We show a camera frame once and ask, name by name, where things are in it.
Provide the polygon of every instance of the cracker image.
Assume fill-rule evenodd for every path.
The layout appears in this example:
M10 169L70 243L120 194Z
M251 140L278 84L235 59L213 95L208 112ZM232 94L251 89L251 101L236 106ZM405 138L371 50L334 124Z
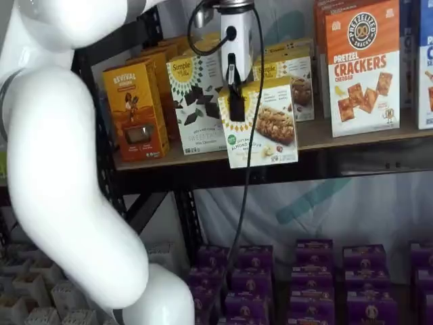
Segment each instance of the cracker image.
M379 74L378 85L376 91L382 96L388 96L392 81L392 74L387 72L381 72Z
M347 92L349 93L349 102L352 107L360 106L363 104L363 88L361 87L360 83L350 86L347 89Z
M376 103L376 100L378 98L378 93L375 90L372 90L371 88L367 88L365 90L365 95L363 98L363 103L361 104L360 109L367 113L371 113L373 110L374 104Z
M263 107L258 112L256 131L285 145L291 144L295 136L292 117L270 107Z
M428 97L430 98L430 110L433 112L433 87L428 88Z
M355 114L353 112L353 107L350 105L349 98L344 98L343 100L338 101L338 109L340 110L340 117L342 122L346 122L355 118Z

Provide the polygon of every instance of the snack box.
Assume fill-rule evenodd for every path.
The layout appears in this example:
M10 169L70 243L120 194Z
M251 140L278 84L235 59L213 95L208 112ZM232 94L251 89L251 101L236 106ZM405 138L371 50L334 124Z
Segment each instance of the snack box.
M184 154L226 150L218 108L223 76L218 53L180 56L167 63Z
M167 73L167 54L165 51L156 51L154 53L142 52L138 58L127 60L127 64L138 63L151 59L155 62L155 77L160 94L162 112L167 128L169 140L180 139L179 128L177 127L177 118L175 107L173 106L173 97L171 95L170 80Z
M296 51L278 52L265 57L265 79L289 77L292 86L295 119L298 122L314 120L313 83L309 47ZM252 72L260 81L261 59L255 61Z
M30 272L42 275L48 291L51 291L59 281L64 280L60 267L48 258L37 259L30 266Z
M258 318L269 322L266 297L251 292L229 292L225 298L225 310L229 317Z
M155 62L141 61L103 73L122 159L164 157L170 150L155 77Z
M88 308L86 298L70 281L57 283L51 290L51 296L61 319L64 319L71 310Z
M386 269L346 269L344 281L348 290L391 287L390 274Z
M204 245L197 253L197 264L201 267L226 266L229 249L227 247Z
M302 39L292 39L290 41L285 41L282 43L268 45L265 47L265 54L274 54L281 51L285 51L287 49L295 49L297 47L305 47L307 46L309 49L310 57L314 56L314 42L310 37L304 37Z
M62 325L98 325L96 312L94 310L74 310L62 320Z
M26 303L22 297L2 294L0 297L0 324L23 325L28 317Z
M218 325L268 325L266 320L257 318L244 318L244 317L224 317L220 318Z
M398 304L387 290L347 292L348 325L398 324Z
M298 239L295 248L296 261L299 263L333 263L332 240Z
M24 297L29 311L36 307L51 307L51 301L41 274L22 274L17 276L12 284L16 294Z
M325 28L332 135L399 128L398 1L329 11Z
M400 108L413 107L415 38L412 0L400 1Z
M433 127L433 3L431 0L417 0L415 17L417 31L417 65L415 78L415 107L420 129Z
M190 286L205 288L220 288L225 286L224 267L192 267L189 271L187 283Z
M25 325L60 325L57 310L52 307L35 308L25 320Z
M3 274L18 275L25 274L29 271L30 265L32 264L31 259L21 259L19 257L12 257L5 262L5 265L1 267Z
M290 311L293 313L326 316L332 323L335 322L333 289L291 290L289 304Z
M237 256L237 267L248 269L269 268L273 270L272 246L240 246Z
M343 266L361 269L386 267L385 249L383 245L344 247Z
M292 284L308 289L331 288L334 278L331 272L292 272Z
M231 168L246 167L251 136L253 136L252 167L298 161L298 141L290 81L288 77L265 80L254 135L251 127L256 113L260 81L249 83L242 88L242 103L245 106L244 122L231 120L229 102L232 110L238 112L243 112L242 106L234 104L236 101L230 99L228 89L221 92L219 108Z
M332 318L306 313L289 313L286 325L334 325Z

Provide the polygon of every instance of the orange box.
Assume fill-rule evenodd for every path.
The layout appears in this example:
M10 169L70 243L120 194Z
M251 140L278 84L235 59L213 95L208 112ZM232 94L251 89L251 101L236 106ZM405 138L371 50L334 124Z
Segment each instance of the orange box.
M348 2L324 19L333 136L398 128L399 1Z
M189 49L189 43L187 36L178 36L173 37L172 39L163 39L158 43L158 46L165 46L168 44L176 44L177 51L180 53L185 52L187 49Z
M173 97L171 95L170 80L167 73L167 55L165 51L157 51L151 54L142 53L138 58L127 60L127 64L142 62L151 59L155 62L155 75L158 91L160 94L162 111L164 113L165 124L167 128L168 138L171 141L179 140L179 128L177 126L177 117L175 107L173 105Z
M151 59L103 73L120 153L126 161L166 155L167 130Z

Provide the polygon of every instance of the purple box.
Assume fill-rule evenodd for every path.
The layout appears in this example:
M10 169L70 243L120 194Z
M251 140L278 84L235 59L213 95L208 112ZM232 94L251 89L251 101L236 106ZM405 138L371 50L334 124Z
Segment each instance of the purple box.
M229 317L220 318L218 325L268 325L266 320L257 318Z
M391 279L386 269L347 269L344 272L347 290L387 289Z
M371 269L386 267L386 252L383 245L352 246L343 248L343 266Z
M225 298L225 310L230 317L258 318L269 321L267 299L251 292L229 292Z
M255 267L258 269L269 268L273 270L273 247L240 246L237 256L237 266L240 269Z
M398 324L398 305L387 290L347 292L349 325Z
M197 253L197 265L199 267L227 266L229 249L221 246L201 246Z
M286 325L334 325L334 321L326 316L308 313L289 313Z
M295 255L299 263L333 263L334 252L330 239L298 239Z
M290 293L290 311L309 315L326 316L335 322L334 290L294 289Z
M223 279L224 267L192 267L189 271L187 283L190 286L225 287Z
M330 288L334 285L331 272L292 272L292 284L305 288Z

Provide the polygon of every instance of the product logo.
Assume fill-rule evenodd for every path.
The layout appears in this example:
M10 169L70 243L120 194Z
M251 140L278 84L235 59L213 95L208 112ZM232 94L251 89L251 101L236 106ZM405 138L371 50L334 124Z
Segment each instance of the product logo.
M379 311L376 306L368 306L365 310L365 315L371 320L375 320L379 316Z
M357 14L349 24L347 37L355 49L367 49L375 40L378 24L373 15L367 12Z
M232 146L232 145L236 144L236 137L233 134L231 134L227 138L227 141L229 142L229 145Z

